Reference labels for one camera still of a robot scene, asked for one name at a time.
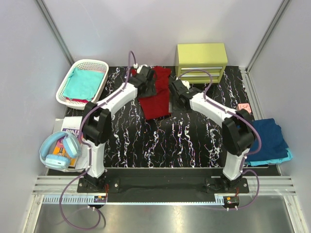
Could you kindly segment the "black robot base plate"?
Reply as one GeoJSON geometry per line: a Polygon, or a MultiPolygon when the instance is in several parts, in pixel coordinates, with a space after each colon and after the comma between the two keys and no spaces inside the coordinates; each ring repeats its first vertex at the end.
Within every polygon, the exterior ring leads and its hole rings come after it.
{"type": "Polygon", "coordinates": [[[228,181],[220,168],[109,168],[92,184],[78,182],[79,193],[108,193],[109,203],[210,203],[216,194],[248,194],[246,178],[228,181]]]}

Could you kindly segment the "red t shirt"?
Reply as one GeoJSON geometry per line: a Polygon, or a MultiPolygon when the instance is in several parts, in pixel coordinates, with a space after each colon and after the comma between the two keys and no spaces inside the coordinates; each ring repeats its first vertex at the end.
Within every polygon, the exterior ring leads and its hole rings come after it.
{"type": "MultiPolygon", "coordinates": [[[[157,94],[155,96],[137,96],[142,107],[146,120],[156,119],[169,115],[169,77],[171,70],[169,68],[155,66],[155,86],[157,94]]],[[[132,69],[132,76],[137,73],[137,69],[132,69]]]]}

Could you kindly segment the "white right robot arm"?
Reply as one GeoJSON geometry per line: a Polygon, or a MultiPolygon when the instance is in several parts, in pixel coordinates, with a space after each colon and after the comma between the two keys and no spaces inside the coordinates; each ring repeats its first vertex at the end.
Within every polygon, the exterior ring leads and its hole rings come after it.
{"type": "Polygon", "coordinates": [[[228,193],[234,191],[242,178],[243,164],[258,136],[250,122],[250,114],[244,109],[236,111],[225,107],[197,88],[188,89],[181,80],[173,81],[169,89],[187,110],[209,117],[222,128],[222,144],[227,154],[221,188],[228,193]]]}

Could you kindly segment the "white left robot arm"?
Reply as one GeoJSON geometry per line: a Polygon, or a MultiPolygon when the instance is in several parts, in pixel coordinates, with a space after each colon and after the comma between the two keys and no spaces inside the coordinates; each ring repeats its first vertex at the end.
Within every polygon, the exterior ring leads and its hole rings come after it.
{"type": "Polygon", "coordinates": [[[125,82],[111,95],[97,103],[86,104],[79,139],[88,148],[84,179],[92,191],[100,192],[105,186],[104,148],[112,133],[112,116],[136,98],[155,95],[155,75],[151,67],[139,66],[136,74],[127,76],[125,82]]]}

